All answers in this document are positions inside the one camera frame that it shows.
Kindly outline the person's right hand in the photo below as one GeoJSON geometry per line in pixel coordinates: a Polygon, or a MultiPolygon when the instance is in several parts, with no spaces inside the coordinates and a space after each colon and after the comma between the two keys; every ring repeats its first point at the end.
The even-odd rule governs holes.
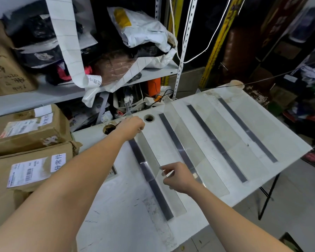
{"type": "Polygon", "coordinates": [[[195,178],[188,167],[182,162],[160,166],[160,170],[162,170],[164,178],[170,174],[174,174],[175,187],[170,187],[171,190],[190,195],[192,188],[196,186],[195,178]]]}

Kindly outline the orange tool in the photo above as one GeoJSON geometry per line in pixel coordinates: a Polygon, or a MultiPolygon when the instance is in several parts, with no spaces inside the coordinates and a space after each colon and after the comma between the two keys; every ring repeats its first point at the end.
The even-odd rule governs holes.
{"type": "Polygon", "coordinates": [[[161,78],[156,78],[147,81],[147,94],[150,97],[155,97],[160,94],[161,78]]]}

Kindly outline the clear acrylic panel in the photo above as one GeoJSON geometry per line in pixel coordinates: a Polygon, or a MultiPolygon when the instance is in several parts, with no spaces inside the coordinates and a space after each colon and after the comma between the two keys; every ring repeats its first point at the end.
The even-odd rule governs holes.
{"type": "Polygon", "coordinates": [[[204,183],[203,186],[219,198],[228,195],[229,190],[202,152],[174,106],[171,103],[165,105],[162,113],[165,114],[181,144],[184,146],[198,175],[204,183]]]}
{"type": "Polygon", "coordinates": [[[267,168],[222,117],[214,104],[203,93],[195,93],[191,105],[205,121],[248,181],[262,178],[267,168]]]}
{"type": "Polygon", "coordinates": [[[127,117],[138,116],[145,122],[144,130],[136,135],[134,140],[148,161],[151,172],[174,215],[173,218],[176,218],[187,213],[185,205],[187,199],[186,195],[171,190],[163,183],[164,177],[162,176],[160,166],[178,161],[182,162],[176,147],[159,117],[165,105],[138,113],[131,113],[129,111],[127,117]]]}

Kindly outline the grey metal shelf board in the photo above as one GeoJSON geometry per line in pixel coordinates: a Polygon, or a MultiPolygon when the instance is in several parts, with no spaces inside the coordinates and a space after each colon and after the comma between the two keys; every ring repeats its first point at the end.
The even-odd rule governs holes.
{"type": "MultiPolygon", "coordinates": [[[[162,69],[144,68],[141,71],[142,77],[140,79],[126,84],[121,82],[120,86],[123,87],[155,78],[174,75],[177,71],[178,65],[174,61],[171,61],[162,69]]],[[[32,92],[0,96],[0,116],[81,98],[84,94],[85,90],[75,84],[53,86],[47,83],[41,83],[38,89],[32,92]]]]}

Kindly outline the person's left forearm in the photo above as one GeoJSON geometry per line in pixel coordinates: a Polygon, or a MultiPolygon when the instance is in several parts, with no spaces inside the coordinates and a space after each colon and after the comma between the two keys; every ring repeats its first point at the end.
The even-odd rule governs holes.
{"type": "Polygon", "coordinates": [[[70,252],[122,145],[117,128],[47,179],[0,227],[0,252],[70,252]]]}

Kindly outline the plain cardboard box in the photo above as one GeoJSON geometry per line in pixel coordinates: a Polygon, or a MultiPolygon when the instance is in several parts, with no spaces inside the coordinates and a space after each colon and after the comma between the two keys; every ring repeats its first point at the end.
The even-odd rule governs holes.
{"type": "Polygon", "coordinates": [[[7,190],[0,194],[0,226],[19,208],[29,195],[29,192],[21,190],[7,190]]]}

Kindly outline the large handwritten cardboard box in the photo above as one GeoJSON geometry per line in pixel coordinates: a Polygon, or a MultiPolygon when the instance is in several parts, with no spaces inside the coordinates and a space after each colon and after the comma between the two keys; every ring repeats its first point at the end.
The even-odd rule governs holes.
{"type": "Polygon", "coordinates": [[[38,89],[38,83],[18,63],[12,53],[12,40],[6,35],[0,21],[0,96],[31,92],[38,89]]]}

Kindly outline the small taped cardboard parcel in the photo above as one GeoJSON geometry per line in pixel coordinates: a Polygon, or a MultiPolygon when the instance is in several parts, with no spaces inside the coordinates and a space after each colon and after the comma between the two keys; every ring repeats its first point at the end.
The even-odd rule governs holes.
{"type": "Polygon", "coordinates": [[[0,156],[72,141],[69,121],[55,104],[0,117],[0,156]]]}

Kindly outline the white plastic basket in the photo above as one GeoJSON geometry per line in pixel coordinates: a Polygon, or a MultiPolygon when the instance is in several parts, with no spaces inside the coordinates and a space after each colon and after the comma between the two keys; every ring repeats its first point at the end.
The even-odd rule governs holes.
{"type": "Polygon", "coordinates": [[[113,93],[113,106],[123,114],[129,110],[131,113],[144,108],[144,97],[140,84],[127,85],[113,93]]]}

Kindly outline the yellow printed pole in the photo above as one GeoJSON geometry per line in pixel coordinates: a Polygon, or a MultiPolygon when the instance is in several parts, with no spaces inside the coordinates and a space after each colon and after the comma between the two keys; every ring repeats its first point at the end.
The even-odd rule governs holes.
{"type": "Polygon", "coordinates": [[[231,28],[231,25],[233,24],[233,21],[235,20],[236,16],[239,15],[239,12],[244,4],[245,0],[228,0],[227,6],[224,9],[223,15],[219,21],[218,27],[215,30],[215,33],[213,35],[214,45],[211,46],[211,43],[209,44],[209,50],[210,56],[208,58],[208,61],[206,63],[204,72],[202,74],[201,80],[199,82],[199,88],[204,89],[212,68],[214,67],[214,64],[217,60],[218,54],[222,48],[222,45],[227,37],[227,34],[231,28]]]}

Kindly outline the black plastic bags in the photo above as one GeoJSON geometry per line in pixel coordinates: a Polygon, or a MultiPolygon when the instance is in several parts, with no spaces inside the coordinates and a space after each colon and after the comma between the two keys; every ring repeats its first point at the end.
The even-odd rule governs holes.
{"type": "MultiPolygon", "coordinates": [[[[100,44],[91,34],[92,22],[82,17],[87,11],[83,0],[73,0],[72,3],[82,60],[87,66],[95,62],[102,51],[100,44]]],[[[6,12],[2,21],[5,32],[14,45],[12,52],[24,67],[44,69],[64,62],[46,0],[36,0],[6,12]]]]}

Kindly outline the perforated white shelf post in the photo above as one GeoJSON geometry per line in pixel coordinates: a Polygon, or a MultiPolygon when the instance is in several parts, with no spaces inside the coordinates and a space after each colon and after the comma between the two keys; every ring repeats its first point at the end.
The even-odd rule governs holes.
{"type": "Polygon", "coordinates": [[[191,27],[193,24],[193,17],[195,15],[195,10],[197,7],[197,1],[198,0],[190,0],[190,2],[189,2],[188,12],[187,12],[186,22],[185,22],[185,28],[184,28],[183,38],[182,38],[181,57],[179,57],[179,67],[178,67],[178,71],[177,71],[175,87],[173,90],[173,97],[172,97],[173,101],[176,100],[177,89],[179,87],[180,77],[181,77],[183,67],[185,64],[184,59],[185,59],[185,54],[186,54],[187,45],[188,45],[188,41],[189,41],[191,27]]]}

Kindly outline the white plastic mailer bag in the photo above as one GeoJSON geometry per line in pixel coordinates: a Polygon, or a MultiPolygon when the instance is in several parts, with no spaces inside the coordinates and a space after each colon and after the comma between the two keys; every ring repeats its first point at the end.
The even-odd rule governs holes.
{"type": "Polygon", "coordinates": [[[122,7],[107,7],[108,14],[122,41],[134,58],[147,57],[147,68],[164,68],[176,54],[174,36],[158,20],[144,12],[122,7]]]}

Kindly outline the person's right forearm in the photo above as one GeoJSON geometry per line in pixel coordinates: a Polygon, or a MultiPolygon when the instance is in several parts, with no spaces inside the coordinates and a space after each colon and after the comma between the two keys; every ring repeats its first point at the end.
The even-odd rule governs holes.
{"type": "Polygon", "coordinates": [[[198,204],[226,252],[293,252],[196,181],[186,193],[198,204]]]}

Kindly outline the brown translucent packet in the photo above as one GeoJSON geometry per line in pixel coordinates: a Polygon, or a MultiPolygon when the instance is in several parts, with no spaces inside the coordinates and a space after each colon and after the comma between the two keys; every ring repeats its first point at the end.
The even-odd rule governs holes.
{"type": "Polygon", "coordinates": [[[92,65],[93,75],[101,76],[102,86],[109,85],[119,81],[136,60],[137,58],[123,50],[105,53],[92,65]]]}

